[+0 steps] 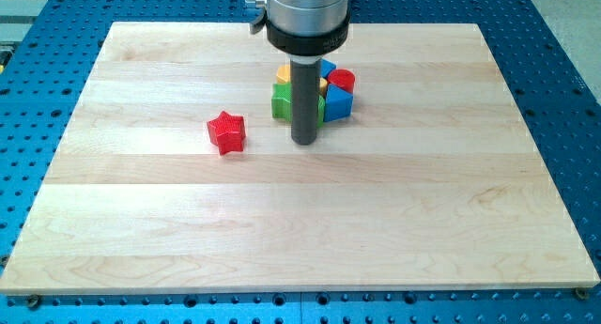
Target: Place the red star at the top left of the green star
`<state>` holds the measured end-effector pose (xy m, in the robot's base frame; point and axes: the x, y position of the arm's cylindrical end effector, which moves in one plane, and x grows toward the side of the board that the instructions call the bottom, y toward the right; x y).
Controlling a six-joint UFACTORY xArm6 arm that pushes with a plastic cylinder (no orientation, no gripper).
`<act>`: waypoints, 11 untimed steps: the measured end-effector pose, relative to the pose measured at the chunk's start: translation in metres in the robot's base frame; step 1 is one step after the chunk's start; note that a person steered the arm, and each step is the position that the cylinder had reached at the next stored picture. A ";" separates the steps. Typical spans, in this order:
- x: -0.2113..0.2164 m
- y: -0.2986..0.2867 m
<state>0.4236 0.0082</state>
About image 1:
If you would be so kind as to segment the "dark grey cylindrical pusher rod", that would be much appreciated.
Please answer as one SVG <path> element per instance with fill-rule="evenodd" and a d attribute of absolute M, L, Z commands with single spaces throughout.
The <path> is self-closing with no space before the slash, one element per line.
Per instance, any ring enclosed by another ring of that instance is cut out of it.
<path fill-rule="evenodd" d="M 320 56 L 290 56 L 291 138 L 302 146 L 317 135 Z"/>

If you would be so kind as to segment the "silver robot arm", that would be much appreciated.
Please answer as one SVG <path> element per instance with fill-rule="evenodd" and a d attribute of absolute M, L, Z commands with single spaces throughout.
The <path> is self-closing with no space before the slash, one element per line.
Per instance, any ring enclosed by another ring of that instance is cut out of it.
<path fill-rule="evenodd" d="M 317 137 L 321 60 L 341 47 L 348 34 L 349 0 L 255 0 L 261 9 L 249 23 L 255 35 L 267 30 L 269 43 L 290 61 L 291 138 L 302 146 Z"/>

